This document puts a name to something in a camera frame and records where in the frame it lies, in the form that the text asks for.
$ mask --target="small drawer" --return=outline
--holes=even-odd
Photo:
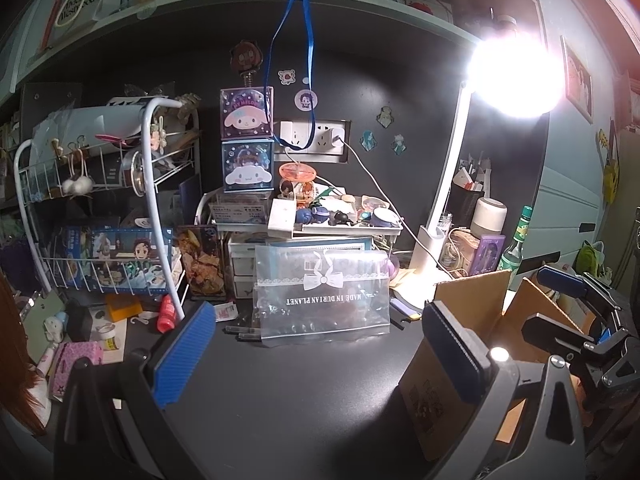
[[[255,258],[248,257],[231,257],[231,263],[234,268],[234,276],[251,276],[253,279],[255,269]]]
[[[247,300],[254,296],[254,277],[236,276],[234,278],[236,300]]]

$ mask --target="desk lamp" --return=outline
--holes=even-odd
[[[447,158],[427,224],[420,226],[418,240],[439,257],[445,235],[438,227],[449,195],[451,180],[458,168],[471,96],[476,92],[502,113],[533,118],[552,110],[562,95],[562,64],[528,35],[483,41],[473,53],[467,79],[460,84],[458,104],[447,150]],[[436,261],[416,244],[410,264],[415,272],[397,289],[413,306],[422,308],[433,299],[435,284],[449,276],[436,268]]]

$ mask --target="metal screw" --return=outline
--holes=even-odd
[[[552,355],[551,364],[556,368],[564,368],[564,366],[566,365],[566,362],[559,355]]]

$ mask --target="pink storage box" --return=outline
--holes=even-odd
[[[88,357],[94,365],[102,364],[102,347],[97,341],[83,341],[78,343],[62,343],[58,347],[55,357],[55,370],[49,381],[50,396],[62,400],[65,395],[66,382],[69,380],[74,363],[81,357]]]

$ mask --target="white bow print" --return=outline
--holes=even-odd
[[[329,286],[335,288],[342,288],[344,284],[344,277],[341,272],[334,272],[334,264],[326,255],[326,251],[324,252],[324,258],[327,260],[329,264],[329,268],[327,269],[326,274],[323,276],[320,272],[320,267],[322,266],[322,256],[314,251],[314,254],[318,257],[318,261],[314,266],[313,274],[305,274],[303,280],[303,286],[305,290],[311,290],[312,288],[316,288],[316,286],[320,286],[323,283],[326,283]]]

